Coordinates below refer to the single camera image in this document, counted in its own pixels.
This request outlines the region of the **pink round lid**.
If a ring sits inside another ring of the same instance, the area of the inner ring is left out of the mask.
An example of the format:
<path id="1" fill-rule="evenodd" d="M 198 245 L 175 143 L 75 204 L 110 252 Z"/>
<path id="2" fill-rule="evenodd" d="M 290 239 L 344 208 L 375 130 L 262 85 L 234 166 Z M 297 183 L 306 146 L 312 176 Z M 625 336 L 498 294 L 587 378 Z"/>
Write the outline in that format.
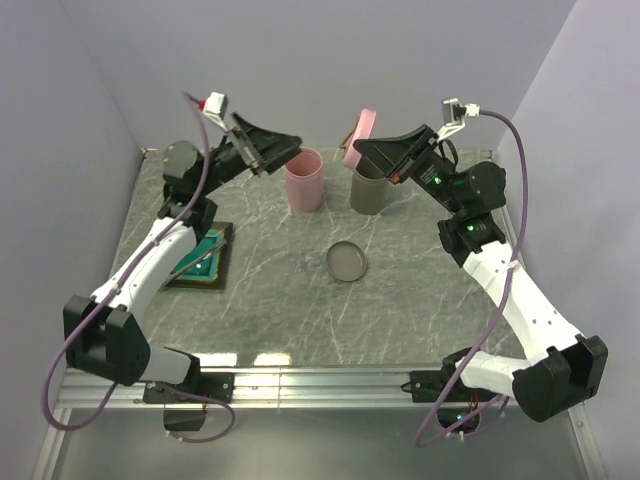
<path id="1" fill-rule="evenodd" d="M 361 159 L 361 154 L 355 148 L 355 141 L 368 139 L 373 131 L 377 113 L 371 109 L 362 109 L 351 131 L 341 141 L 339 148 L 343 154 L 343 165 L 355 169 Z"/>

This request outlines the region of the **grey round lid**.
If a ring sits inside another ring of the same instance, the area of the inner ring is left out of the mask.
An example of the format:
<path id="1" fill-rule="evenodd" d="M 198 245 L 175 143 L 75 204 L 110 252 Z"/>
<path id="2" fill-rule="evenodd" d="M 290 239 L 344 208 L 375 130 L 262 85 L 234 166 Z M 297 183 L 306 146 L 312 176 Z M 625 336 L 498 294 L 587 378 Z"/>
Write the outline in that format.
<path id="1" fill-rule="evenodd" d="M 366 272 L 364 251 L 351 241 L 339 241 L 329 247 L 325 257 L 329 274 L 342 282 L 359 280 Z"/>

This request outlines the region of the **metal tongs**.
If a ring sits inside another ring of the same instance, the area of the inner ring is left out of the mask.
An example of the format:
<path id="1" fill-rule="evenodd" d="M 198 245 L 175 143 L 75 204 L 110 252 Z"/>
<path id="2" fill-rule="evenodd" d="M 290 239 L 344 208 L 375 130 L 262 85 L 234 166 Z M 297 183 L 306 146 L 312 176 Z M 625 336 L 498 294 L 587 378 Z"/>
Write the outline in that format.
<path id="1" fill-rule="evenodd" d="M 200 255 L 199 257 L 195 258 L 194 260 L 192 260 L 191 262 L 183 265 L 182 267 L 178 268 L 176 267 L 172 272 L 171 272 L 171 276 L 172 277 L 178 277 L 182 274 L 184 274 L 186 271 L 188 271 L 189 269 L 191 269 L 192 267 L 194 267 L 196 264 L 198 264 L 199 262 L 211 258 L 212 256 L 218 254 L 223 248 L 224 246 L 227 244 L 227 241 L 225 239 L 219 240 L 217 241 L 215 244 L 213 244 L 205 253 L 203 253 L 202 255 Z"/>

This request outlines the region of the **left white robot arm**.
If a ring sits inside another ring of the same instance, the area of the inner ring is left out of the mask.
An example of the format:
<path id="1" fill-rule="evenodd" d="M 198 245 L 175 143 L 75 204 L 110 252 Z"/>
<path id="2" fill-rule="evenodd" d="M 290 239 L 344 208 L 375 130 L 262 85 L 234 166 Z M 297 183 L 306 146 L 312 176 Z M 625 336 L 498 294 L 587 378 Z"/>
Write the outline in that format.
<path id="1" fill-rule="evenodd" d="M 130 386 L 167 383 L 180 402 L 202 390 L 197 357 L 151 345 L 141 328 L 145 311 L 172 270 L 204 238 L 217 206 L 209 194 L 238 175 L 272 174 L 301 151 L 302 140 L 259 128 L 240 115 L 215 148 L 181 140 L 163 152 L 163 197 L 146 239 L 90 296 L 72 296 L 63 309 L 65 356 L 78 370 Z"/>

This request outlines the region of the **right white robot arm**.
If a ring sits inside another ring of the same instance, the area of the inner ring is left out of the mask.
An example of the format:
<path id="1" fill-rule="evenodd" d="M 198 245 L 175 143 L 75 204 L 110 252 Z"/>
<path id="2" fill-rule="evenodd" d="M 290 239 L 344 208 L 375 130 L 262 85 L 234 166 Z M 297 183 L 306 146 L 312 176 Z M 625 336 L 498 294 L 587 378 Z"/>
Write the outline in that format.
<path id="1" fill-rule="evenodd" d="M 421 126 L 403 136 L 357 139 L 353 146 L 390 183 L 411 179 L 450 213 L 438 223 L 443 249 L 496 304 L 525 357 L 491 355 L 480 345 L 449 355 L 436 402 L 484 390 L 513 398 L 530 419 L 546 421 L 597 394 L 608 348 L 551 304 L 494 221 L 494 211 L 506 203 L 505 170 L 491 161 L 459 170 L 440 143 Z"/>

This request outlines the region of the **pink cylindrical container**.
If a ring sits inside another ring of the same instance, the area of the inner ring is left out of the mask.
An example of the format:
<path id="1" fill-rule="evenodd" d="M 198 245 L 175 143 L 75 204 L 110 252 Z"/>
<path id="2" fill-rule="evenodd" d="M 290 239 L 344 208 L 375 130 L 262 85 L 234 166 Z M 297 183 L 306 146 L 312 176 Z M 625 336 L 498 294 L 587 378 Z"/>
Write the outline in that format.
<path id="1" fill-rule="evenodd" d="M 284 165 L 287 200 L 292 209 L 301 212 L 317 210 L 323 199 L 323 160 L 310 148 Z"/>

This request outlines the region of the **grey cylindrical container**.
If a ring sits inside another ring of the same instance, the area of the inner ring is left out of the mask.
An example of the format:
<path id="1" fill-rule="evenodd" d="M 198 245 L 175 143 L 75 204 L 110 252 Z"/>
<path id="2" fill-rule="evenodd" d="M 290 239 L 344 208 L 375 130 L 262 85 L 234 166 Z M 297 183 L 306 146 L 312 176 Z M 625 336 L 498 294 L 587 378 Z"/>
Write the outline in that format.
<path id="1" fill-rule="evenodd" d="M 368 163 L 359 164 L 353 172 L 350 206 L 363 215 L 376 215 L 384 207 L 388 180 Z"/>

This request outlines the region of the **black teal square plate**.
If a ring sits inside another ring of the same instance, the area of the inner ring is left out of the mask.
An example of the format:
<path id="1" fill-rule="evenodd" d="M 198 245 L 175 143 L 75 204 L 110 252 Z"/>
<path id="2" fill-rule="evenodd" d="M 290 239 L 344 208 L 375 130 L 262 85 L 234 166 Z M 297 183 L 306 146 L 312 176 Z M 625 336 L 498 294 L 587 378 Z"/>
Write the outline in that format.
<path id="1" fill-rule="evenodd" d="M 224 290 L 231 260 L 233 230 L 234 224 L 231 222 L 214 222 L 198 245 L 174 269 L 199 257 L 219 240 L 227 241 L 224 248 L 218 254 L 199 262 L 178 277 L 172 277 L 170 274 L 162 287 Z"/>

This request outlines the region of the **aluminium mounting rail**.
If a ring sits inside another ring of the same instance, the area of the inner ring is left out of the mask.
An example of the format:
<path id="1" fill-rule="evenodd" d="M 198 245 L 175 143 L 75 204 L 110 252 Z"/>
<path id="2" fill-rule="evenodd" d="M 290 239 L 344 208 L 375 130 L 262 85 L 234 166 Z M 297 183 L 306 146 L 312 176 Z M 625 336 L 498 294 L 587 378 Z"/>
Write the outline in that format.
<path id="1" fill-rule="evenodd" d="M 241 409 L 382 409 L 419 408 L 408 383 L 410 372 L 439 372 L 435 365 L 356 365 L 333 367 L 211 367 L 209 372 L 231 373 L 234 385 L 230 406 Z M 54 408 L 91 409 L 99 406 L 111 383 L 79 370 L 67 370 Z M 176 398 L 149 403 L 144 383 L 119 386 L 110 397 L 110 409 L 197 409 L 201 404 Z"/>

